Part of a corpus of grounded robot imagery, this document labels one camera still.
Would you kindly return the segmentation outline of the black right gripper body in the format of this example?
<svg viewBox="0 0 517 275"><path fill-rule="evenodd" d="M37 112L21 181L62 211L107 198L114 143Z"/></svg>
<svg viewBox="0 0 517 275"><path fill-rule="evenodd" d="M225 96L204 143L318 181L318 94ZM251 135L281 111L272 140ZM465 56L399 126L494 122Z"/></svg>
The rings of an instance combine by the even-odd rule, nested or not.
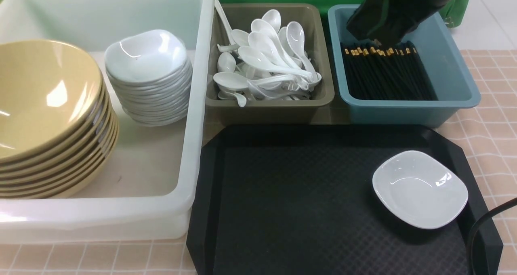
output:
<svg viewBox="0 0 517 275"><path fill-rule="evenodd" d="M365 0L347 21L357 40L389 47L441 8L441 0Z"/></svg>

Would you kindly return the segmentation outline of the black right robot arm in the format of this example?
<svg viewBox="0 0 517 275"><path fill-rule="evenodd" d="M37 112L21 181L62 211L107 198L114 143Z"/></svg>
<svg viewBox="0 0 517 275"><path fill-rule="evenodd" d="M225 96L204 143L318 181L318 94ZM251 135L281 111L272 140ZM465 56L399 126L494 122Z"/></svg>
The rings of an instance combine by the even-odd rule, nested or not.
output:
<svg viewBox="0 0 517 275"><path fill-rule="evenodd" d="M347 30L357 40L371 40L380 47L391 47L449 1L364 0L349 18Z"/></svg>

